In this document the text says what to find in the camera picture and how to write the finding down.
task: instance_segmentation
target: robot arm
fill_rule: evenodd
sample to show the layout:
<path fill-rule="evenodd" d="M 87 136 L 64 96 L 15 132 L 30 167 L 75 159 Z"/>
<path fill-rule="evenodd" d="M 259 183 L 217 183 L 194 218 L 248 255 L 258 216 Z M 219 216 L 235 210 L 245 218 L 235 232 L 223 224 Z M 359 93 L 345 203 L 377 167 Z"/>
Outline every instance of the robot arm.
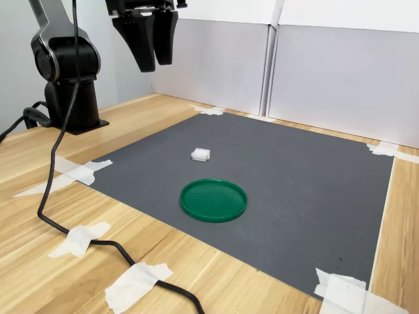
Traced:
<path fill-rule="evenodd" d="M 173 35 L 177 12 L 173 0 L 105 0 L 114 27 L 130 47 L 142 72 L 172 64 Z M 40 30 L 31 47 L 40 74 L 50 82 L 75 79 L 73 24 L 59 0 L 29 0 Z M 178 0 L 178 8 L 186 7 Z M 79 29 L 82 79 L 96 79 L 100 56 L 85 31 Z"/>
<path fill-rule="evenodd" d="M 117 31 L 130 47 L 141 72 L 172 64 L 173 35 L 177 12 L 173 0 L 105 0 Z M 38 72 L 48 81 L 45 87 L 49 119 L 45 123 L 33 110 L 27 117 L 44 126 L 61 128 L 70 104 L 73 87 L 80 80 L 67 131 L 80 134 L 109 123 L 99 119 L 94 81 L 100 70 L 99 52 L 85 31 L 79 29 L 79 74 L 76 74 L 74 25 L 60 0 L 29 0 L 39 24 L 31 41 Z M 185 0 L 177 0 L 183 8 Z"/>

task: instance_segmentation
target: wood grain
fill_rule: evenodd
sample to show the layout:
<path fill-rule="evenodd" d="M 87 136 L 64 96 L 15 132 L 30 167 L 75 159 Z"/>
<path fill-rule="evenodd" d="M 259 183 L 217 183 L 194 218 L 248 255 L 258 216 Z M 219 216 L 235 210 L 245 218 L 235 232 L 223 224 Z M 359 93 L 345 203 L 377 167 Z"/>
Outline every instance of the wood grain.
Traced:
<path fill-rule="evenodd" d="M 83 135 L 66 134 L 58 154 L 85 163 L 198 114 L 190 104 L 196 103 L 151 95 L 103 109 L 101 118 L 110 125 Z M 46 180 L 58 133 L 35 128 L 8 136 L 0 144 L 0 313 L 111 313 L 104 290 L 128 268 L 113 247 L 90 247 L 82 258 L 49 258 L 64 235 L 37 217 L 41 195 L 12 197 Z M 414 298 L 419 290 L 414 267 L 419 263 L 418 176 L 418 165 L 396 161 L 373 282 L 374 293 L 410 313 L 419 313 Z M 110 223 L 103 239 L 118 241 L 137 262 L 167 263 L 174 272 L 168 282 L 196 294 L 206 313 L 318 313 L 320 309 L 316 299 L 82 184 L 52 193 L 45 214 L 66 228 Z M 194 308 L 188 300 L 155 287 L 128 313 L 194 313 Z"/>

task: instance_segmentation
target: green lid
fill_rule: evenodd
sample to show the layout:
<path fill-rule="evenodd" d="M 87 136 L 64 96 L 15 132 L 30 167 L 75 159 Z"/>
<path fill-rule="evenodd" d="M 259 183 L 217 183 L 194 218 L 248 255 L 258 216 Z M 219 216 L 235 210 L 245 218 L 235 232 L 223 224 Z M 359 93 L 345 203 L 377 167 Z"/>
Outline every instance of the green lid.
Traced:
<path fill-rule="evenodd" d="M 190 216 L 207 222 L 226 222 L 246 210 L 246 193 L 237 185 L 219 179 L 202 179 L 182 189 L 180 202 Z"/>

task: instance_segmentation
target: masking tape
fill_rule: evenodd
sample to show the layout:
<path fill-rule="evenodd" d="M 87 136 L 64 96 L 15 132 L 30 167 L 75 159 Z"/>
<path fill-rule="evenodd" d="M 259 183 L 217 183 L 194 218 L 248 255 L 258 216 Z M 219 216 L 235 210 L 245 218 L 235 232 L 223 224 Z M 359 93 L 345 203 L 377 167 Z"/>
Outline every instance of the masking tape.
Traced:
<path fill-rule="evenodd" d="M 324 297 L 320 314 L 409 314 L 390 301 L 365 290 L 364 281 L 328 274 L 316 268 L 319 284 L 314 293 Z"/>
<path fill-rule="evenodd" d="M 419 164 L 419 156 L 399 152 L 399 145 L 397 144 L 380 142 L 377 146 L 371 144 L 367 144 L 367 146 L 369 150 L 372 151 L 375 155 L 394 156 L 397 159 L 402 159 L 408 162 L 414 162 L 415 164 Z"/>
<path fill-rule="evenodd" d="M 200 111 L 202 114 L 213 115 L 216 114 L 217 116 L 221 116 L 224 113 L 224 108 L 214 107 L 214 108 L 203 108 L 195 105 L 190 105 L 194 107 L 195 111 Z"/>
<path fill-rule="evenodd" d="M 71 253 L 74 256 L 82 257 L 87 251 L 89 243 L 93 239 L 99 239 L 103 234 L 111 228 L 111 225 L 106 222 L 99 222 L 94 226 L 77 226 L 69 231 L 67 238 L 55 250 L 53 250 L 49 257 L 60 257 L 64 254 Z"/>
<path fill-rule="evenodd" d="M 172 274 L 166 264 L 134 264 L 105 290 L 106 302 L 114 314 L 122 313 L 148 293 L 158 280 L 164 281 Z"/>
<path fill-rule="evenodd" d="M 61 188 L 70 185 L 74 181 L 79 181 L 85 185 L 91 185 L 94 182 L 94 172 L 107 167 L 112 164 L 112 161 L 106 160 L 105 162 L 87 162 L 84 165 L 75 164 L 70 160 L 56 156 L 54 169 L 61 172 L 62 175 L 58 175 L 52 180 L 52 186 L 50 193 L 53 193 Z M 25 196 L 32 194 L 44 193 L 46 188 L 46 182 L 38 184 L 29 190 L 19 193 L 15 196 Z"/>
<path fill-rule="evenodd" d="M 257 116 L 256 114 L 248 114 L 247 117 L 252 118 L 252 119 L 256 119 L 256 120 L 260 120 L 260 121 L 266 121 L 266 122 L 276 121 L 276 119 L 274 119 L 274 118 L 269 118 L 267 116 Z"/>

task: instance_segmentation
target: small white block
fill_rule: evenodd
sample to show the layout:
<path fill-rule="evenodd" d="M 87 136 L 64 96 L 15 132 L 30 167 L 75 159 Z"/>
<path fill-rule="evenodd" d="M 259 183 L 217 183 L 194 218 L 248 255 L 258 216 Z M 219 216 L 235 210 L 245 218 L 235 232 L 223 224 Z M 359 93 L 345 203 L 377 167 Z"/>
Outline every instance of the small white block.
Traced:
<path fill-rule="evenodd" d="M 192 152 L 191 157 L 193 160 L 198 160 L 199 162 L 206 162 L 210 158 L 210 150 L 203 149 L 203 148 L 196 148 Z"/>

